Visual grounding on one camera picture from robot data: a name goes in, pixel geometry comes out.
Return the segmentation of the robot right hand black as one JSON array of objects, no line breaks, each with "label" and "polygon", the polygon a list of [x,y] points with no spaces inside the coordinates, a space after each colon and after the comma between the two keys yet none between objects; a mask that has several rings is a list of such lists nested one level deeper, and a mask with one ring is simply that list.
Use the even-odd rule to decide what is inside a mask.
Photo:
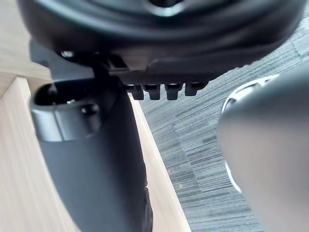
[{"label": "robot right hand black", "polygon": [[150,232],[128,95],[195,96],[288,40],[304,0],[20,0],[31,61],[52,82],[29,101],[44,161],[83,232]]}]

